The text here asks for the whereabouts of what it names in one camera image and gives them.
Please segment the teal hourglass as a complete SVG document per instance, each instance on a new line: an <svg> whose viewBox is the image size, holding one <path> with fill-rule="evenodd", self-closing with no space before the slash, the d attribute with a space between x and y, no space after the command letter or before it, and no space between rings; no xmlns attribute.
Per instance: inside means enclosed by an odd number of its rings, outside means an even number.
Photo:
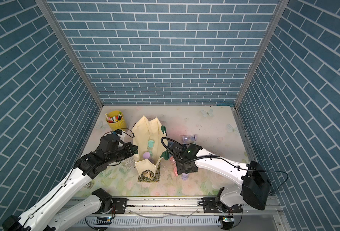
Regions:
<svg viewBox="0 0 340 231"><path fill-rule="evenodd" d="M148 141L148 146L147 146L147 151L152 155L153 154L153 147L154 147L155 141L154 140L149 140Z"/></svg>

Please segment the cream canvas tote bag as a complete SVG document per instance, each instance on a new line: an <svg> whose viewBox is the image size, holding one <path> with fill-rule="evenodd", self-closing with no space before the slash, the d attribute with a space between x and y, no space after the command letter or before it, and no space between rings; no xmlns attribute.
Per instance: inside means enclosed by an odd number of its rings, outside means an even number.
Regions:
<svg viewBox="0 0 340 231"><path fill-rule="evenodd" d="M138 147L134 154L135 167L138 171L139 182L159 182L160 163L169 159L169 152L161 142L167 138L167 129L156 117L149 120L142 116L133 126L133 144Z"/></svg>

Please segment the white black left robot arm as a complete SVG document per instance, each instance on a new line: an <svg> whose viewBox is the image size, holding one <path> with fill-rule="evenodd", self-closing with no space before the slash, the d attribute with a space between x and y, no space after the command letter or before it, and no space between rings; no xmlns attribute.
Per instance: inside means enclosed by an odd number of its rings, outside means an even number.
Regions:
<svg viewBox="0 0 340 231"><path fill-rule="evenodd" d="M61 208L85 185L105 171L110 164L120 164L138 153L138 146L124 142L122 130L101 137L95 151L76 161L66 177L30 209L18 216L9 216L2 224L5 231L65 231L94 213L114 214L112 195L95 190L87 199L61 212Z"/></svg>

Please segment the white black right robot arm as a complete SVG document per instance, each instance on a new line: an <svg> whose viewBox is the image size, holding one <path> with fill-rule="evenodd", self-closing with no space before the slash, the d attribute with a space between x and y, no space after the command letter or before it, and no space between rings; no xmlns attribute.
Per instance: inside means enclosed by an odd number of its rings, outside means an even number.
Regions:
<svg viewBox="0 0 340 231"><path fill-rule="evenodd" d="M170 138L161 139L162 145L176 162L177 173L196 173L206 169L217 173L234 183L231 188L222 187L213 201L213 206L220 212L240 212L242 205L264 210L266 208L272 183L265 170L256 162L249 164L231 161L215 155L201 146L181 144Z"/></svg>

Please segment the yellow cup with markers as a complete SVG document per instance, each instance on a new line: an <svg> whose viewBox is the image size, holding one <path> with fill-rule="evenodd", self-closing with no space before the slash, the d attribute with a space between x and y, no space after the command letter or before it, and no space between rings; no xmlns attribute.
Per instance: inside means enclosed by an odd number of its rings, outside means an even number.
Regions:
<svg viewBox="0 0 340 231"><path fill-rule="evenodd" d="M105 114L106 122L108 123L111 130L115 131L118 129L127 128L127 123L124 119L124 115L121 111L112 111Z"/></svg>

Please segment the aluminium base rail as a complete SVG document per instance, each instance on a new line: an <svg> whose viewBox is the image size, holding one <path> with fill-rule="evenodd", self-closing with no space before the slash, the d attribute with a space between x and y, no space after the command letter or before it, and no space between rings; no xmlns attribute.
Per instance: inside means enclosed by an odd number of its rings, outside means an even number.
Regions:
<svg viewBox="0 0 340 231"><path fill-rule="evenodd" d="M264 210L247 204L223 206L215 196L113 197L114 219L91 214L70 230L216 230L289 231L278 199L270 196Z"/></svg>

